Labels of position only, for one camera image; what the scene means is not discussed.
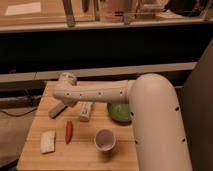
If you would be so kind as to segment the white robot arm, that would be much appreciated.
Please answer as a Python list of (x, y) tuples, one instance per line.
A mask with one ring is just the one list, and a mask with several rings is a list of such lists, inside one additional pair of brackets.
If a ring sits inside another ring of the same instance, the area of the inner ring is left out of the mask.
[(167, 78), (151, 73), (135, 80), (79, 85), (65, 72), (53, 97), (68, 106), (78, 101), (127, 103), (139, 171), (193, 171), (180, 104)]

